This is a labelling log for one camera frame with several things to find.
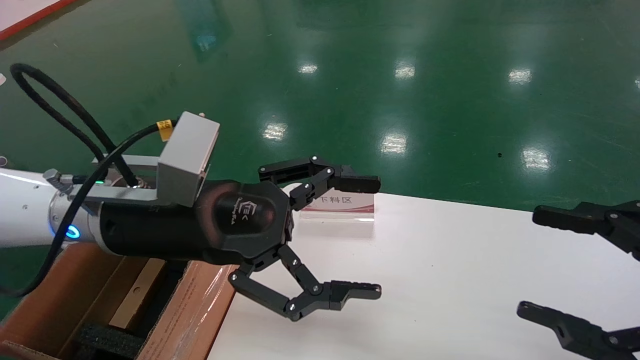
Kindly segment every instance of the cardboard box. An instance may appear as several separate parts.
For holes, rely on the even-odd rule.
[[[147,261],[109,255],[94,244],[70,246],[0,325],[0,356],[70,359],[82,324],[107,325]],[[227,281],[234,269],[190,262],[137,359],[205,359],[234,296]]]

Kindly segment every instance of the white table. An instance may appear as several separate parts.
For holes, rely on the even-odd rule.
[[[378,283],[382,298],[293,323],[236,295],[209,360],[583,359],[519,318],[521,300],[606,331],[640,325],[640,263],[523,211],[377,194],[375,222],[298,220],[291,247],[319,281]],[[280,263],[252,278],[301,292]]]

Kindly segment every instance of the robotic arm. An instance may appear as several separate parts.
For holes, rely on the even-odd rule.
[[[573,209],[538,206],[533,222],[579,234],[598,234],[640,261],[640,201],[616,206],[581,202]],[[532,302],[519,303],[520,318],[551,329],[563,349],[592,360],[635,360],[640,327],[604,331],[583,318]]]
[[[298,211],[331,188],[377,193],[380,179],[358,176],[349,166],[317,156],[259,167],[259,183],[208,181],[207,164],[219,124],[185,112],[160,157],[123,156],[133,170],[153,171],[155,179],[139,186],[110,174],[88,192],[67,231],[70,241],[92,241],[113,254],[161,259],[237,264],[229,281],[244,296],[297,321],[316,309],[340,310],[349,298],[378,299],[381,287],[344,281],[320,283],[288,246],[292,211]],[[308,179],[285,194],[278,185]],[[0,169],[0,186],[13,191],[3,202],[0,227],[9,230],[4,246],[51,243],[60,219],[80,184],[55,169],[38,179],[33,173]],[[252,280],[280,260],[302,288],[294,299]]]

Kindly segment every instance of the wooden block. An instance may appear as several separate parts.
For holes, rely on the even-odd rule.
[[[109,325],[125,330],[131,330],[135,326],[147,300],[155,292],[154,285],[158,283],[156,279],[161,274],[165,264],[166,261],[160,259],[149,259],[147,261],[136,282],[133,283],[127,296],[111,318]]]

